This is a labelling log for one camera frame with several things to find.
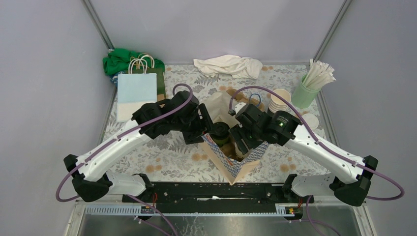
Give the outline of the brown pulp cup carrier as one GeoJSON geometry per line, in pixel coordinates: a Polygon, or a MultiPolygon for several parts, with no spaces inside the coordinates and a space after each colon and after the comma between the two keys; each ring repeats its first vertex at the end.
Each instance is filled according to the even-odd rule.
{"type": "Polygon", "coordinates": [[[220,149],[223,152],[223,154],[228,158],[237,160],[239,162],[244,159],[243,155],[237,153],[236,146],[233,142],[224,144],[220,149]]]}

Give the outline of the stack of black paper cups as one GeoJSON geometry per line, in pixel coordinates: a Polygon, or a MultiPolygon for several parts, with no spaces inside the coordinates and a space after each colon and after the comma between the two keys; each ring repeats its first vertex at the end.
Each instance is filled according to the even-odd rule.
{"type": "MultiPolygon", "coordinates": [[[[291,94],[287,90],[279,88],[275,89],[273,92],[279,95],[285,101],[291,102],[291,94]]],[[[287,111],[288,105],[282,99],[271,94],[268,110],[272,113],[276,113],[277,111],[287,111]]]]}

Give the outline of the black coffee lid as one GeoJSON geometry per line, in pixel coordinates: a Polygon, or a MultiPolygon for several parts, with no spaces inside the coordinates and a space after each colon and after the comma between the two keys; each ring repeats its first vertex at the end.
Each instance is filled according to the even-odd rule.
{"type": "Polygon", "coordinates": [[[213,124],[209,135],[214,139],[225,139],[229,136],[229,125],[219,121],[213,124]]]}

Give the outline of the green paper coffee cup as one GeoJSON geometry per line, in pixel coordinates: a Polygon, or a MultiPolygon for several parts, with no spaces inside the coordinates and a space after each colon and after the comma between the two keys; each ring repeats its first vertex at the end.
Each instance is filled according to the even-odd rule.
{"type": "Polygon", "coordinates": [[[231,138],[230,138],[229,135],[227,135],[227,136],[216,136],[216,135],[213,136],[213,135],[211,135],[210,137],[220,148],[231,142],[231,138]]]}

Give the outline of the blue checkered paper bag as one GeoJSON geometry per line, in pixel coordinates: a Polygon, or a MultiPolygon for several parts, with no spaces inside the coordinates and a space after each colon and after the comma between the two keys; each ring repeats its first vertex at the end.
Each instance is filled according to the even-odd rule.
{"type": "MultiPolygon", "coordinates": [[[[230,128],[238,124],[238,121],[228,114],[230,98],[231,96],[227,92],[219,91],[203,101],[213,123],[222,121],[227,123],[230,128]]],[[[231,134],[229,134],[229,136],[231,142],[236,146],[231,134]]],[[[226,157],[209,134],[206,134],[203,138],[205,141],[200,143],[199,146],[219,169],[226,181],[231,185],[237,183],[246,174],[257,167],[268,148],[268,143],[262,143],[257,148],[252,149],[248,154],[243,155],[236,146],[237,153],[244,156],[244,159],[239,162],[226,157]]]]}

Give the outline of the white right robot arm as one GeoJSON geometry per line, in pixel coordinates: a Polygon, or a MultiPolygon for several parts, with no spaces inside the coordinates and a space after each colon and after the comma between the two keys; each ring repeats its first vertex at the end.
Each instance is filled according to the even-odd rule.
{"type": "Polygon", "coordinates": [[[231,109],[238,124],[230,129],[241,153],[253,153],[262,144],[293,149],[325,167],[329,173],[317,176],[288,175],[281,187],[284,200],[293,203],[309,195],[335,196],[345,204],[359,207],[365,200],[378,160],[351,155],[322,138],[314,140],[300,119],[286,111],[273,116],[253,104],[238,103],[231,109]]]}

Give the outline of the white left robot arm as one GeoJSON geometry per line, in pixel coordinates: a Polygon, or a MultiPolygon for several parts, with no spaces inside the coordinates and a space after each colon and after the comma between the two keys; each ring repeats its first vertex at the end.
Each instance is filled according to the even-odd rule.
{"type": "Polygon", "coordinates": [[[94,202],[106,195],[132,195],[140,202],[152,197],[152,184],[144,174],[116,174],[110,168],[132,150],[171,131],[182,133],[186,144],[202,143],[213,128],[205,104],[188,91],[173,98],[146,103],[125,125],[88,153],[64,158],[78,197],[94,202]]]}

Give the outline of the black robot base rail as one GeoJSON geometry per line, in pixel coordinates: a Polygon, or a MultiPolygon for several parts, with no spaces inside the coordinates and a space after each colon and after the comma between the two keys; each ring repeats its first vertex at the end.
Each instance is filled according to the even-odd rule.
{"type": "Polygon", "coordinates": [[[276,204],[297,207],[297,197],[275,183],[153,182],[137,197],[162,213],[274,213],[276,204]]]}

